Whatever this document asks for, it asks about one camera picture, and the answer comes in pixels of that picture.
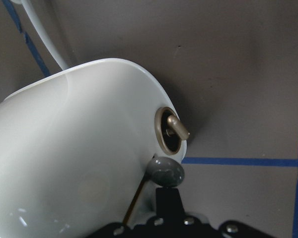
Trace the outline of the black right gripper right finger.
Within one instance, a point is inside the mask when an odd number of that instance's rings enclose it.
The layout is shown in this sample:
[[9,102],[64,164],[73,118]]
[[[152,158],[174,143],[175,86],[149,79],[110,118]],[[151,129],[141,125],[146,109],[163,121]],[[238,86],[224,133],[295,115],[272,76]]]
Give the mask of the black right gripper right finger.
[[222,223],[218,231],[223,238],[270,238],[271,236],[245,223],[230,220]]

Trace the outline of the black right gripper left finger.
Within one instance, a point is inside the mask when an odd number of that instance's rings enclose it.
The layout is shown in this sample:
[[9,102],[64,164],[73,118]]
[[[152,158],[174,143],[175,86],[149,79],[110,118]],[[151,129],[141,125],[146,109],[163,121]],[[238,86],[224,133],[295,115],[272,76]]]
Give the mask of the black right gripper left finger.
[[144,225],[129,228],[110,223],[89,235],[90,238],[212,238],[214,229],[194,216],[186,215],[176,188],[157,188],[156,215]]

